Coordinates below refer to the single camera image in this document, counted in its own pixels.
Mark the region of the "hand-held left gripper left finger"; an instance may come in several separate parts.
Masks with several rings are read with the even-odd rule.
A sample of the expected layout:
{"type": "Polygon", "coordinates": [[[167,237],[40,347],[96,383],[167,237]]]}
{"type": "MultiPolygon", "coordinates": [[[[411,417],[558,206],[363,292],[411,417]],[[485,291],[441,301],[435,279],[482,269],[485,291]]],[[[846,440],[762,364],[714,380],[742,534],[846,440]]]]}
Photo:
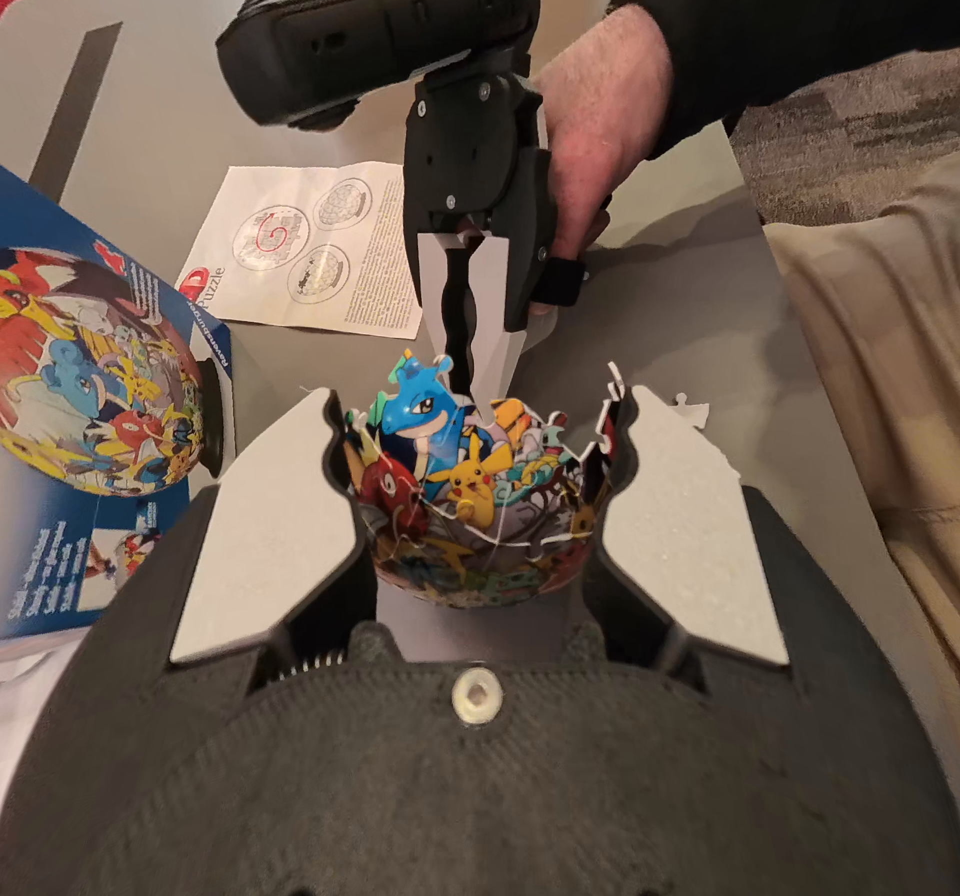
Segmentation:
{"type": "Polygon", "coordinates": [[[235,459],[174,633],[177,667],[264,649],[281,670],[345,653],[377,614],[335,390],[309,392],[235,459]]]}

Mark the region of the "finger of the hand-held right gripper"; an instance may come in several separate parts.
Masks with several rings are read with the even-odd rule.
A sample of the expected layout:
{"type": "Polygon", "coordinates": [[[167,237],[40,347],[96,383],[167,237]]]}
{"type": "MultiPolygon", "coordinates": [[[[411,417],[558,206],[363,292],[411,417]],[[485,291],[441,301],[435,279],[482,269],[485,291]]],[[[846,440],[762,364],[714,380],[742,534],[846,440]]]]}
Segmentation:
{"type": "Polygon", "coordinates": [[[416,240],[419,300],[435,355],[450,357],[446,372],[456,395],[472,392],[472,324],[469,269],[474,232],[420,233],[416,240]]]}
{"type": "Polygon", "coordinates": [[[494,401],[505,399],[526,339],[525,329],[506,328],[509,242],[484,234],[464,234],[468,251],[464,299],[469,393],[481,424],[496,421],[494,401]]]}

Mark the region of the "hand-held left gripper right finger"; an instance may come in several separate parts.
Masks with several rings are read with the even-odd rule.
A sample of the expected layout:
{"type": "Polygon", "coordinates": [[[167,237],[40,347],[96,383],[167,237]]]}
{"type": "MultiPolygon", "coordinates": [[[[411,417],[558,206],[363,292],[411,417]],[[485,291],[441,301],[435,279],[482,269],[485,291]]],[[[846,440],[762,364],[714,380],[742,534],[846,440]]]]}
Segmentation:
{"type": "Polygon", "coordinates": [[[610,495],[582,571],[606,658],[670,675],[701,651],[787,668],[738,471],[648,387],[619,403],[610,495]]]}

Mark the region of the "colourful puzzle ball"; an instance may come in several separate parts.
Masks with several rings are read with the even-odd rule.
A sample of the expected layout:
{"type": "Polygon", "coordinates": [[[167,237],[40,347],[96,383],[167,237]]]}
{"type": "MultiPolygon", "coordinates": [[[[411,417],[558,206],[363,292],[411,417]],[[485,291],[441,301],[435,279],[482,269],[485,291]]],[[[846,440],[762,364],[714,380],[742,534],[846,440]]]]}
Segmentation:
{"type": "Polygon", "coordinates": [[[626,386],[615,363],[581,454],[567,415],[515,397],[473,399],[448,386],[447,355],[405,349],[368,410],[345,417],[350,490],[379,578],[458,609],[508,606],[566,587],[590,554],[613,493],[616,422],[626,386]]]}

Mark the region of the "person's right forearm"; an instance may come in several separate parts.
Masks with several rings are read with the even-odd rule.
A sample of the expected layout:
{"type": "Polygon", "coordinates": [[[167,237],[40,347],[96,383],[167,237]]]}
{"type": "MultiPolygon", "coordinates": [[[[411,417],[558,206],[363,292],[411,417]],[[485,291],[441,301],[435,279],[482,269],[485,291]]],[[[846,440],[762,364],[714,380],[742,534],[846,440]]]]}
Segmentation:
{"type": "Polygon", "coordinates": [[[706,125],[905,52],[958,47],[959,0],[611,0],[644,8],[673,86],[656,158],[706,125]]]}

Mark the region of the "blue puzzle box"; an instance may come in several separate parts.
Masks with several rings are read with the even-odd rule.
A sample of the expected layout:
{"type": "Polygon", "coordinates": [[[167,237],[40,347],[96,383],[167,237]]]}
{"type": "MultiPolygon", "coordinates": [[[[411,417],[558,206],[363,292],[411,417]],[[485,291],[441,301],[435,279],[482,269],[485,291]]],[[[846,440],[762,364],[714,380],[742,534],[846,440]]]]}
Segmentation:
{"type": "Polygon", "coordinates": [[[1,170],[2,650],[90,626],[236,455],[229,328],[1,170]]]}

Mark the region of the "person's right hand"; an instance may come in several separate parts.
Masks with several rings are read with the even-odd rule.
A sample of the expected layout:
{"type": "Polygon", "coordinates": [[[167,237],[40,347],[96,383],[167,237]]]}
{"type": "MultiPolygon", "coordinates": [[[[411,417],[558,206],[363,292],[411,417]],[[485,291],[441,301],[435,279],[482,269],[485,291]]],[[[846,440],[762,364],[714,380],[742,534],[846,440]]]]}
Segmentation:
{"type": "Polygon", "coordinates": [[[582,257],[609,224],[604,201],[655,147],[674,82],[663,36],[644,8],[627,4],[538,74],[558,208],[552,257],[582,257]]]}

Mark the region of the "white instruction sheet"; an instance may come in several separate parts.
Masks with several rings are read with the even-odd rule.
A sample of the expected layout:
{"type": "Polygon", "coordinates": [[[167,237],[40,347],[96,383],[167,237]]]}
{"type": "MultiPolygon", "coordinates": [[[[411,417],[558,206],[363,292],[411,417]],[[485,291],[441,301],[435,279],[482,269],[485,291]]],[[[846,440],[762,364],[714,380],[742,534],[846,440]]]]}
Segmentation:
{"type": "Polygon", "coordinates": [[[224,321],[413,339],[403,170],[230,167],[178,290],[224,321]]]}

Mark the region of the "person's khaki trousers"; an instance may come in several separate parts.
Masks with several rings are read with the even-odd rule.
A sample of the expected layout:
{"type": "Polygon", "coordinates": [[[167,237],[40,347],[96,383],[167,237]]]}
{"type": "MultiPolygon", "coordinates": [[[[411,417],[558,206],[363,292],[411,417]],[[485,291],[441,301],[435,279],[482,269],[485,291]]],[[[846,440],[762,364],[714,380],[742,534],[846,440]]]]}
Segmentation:
{"type": "Polygon", "coordinates": [[[764,229],[887,550],[959,658],[959,155],[872,219],[764,229]]]}

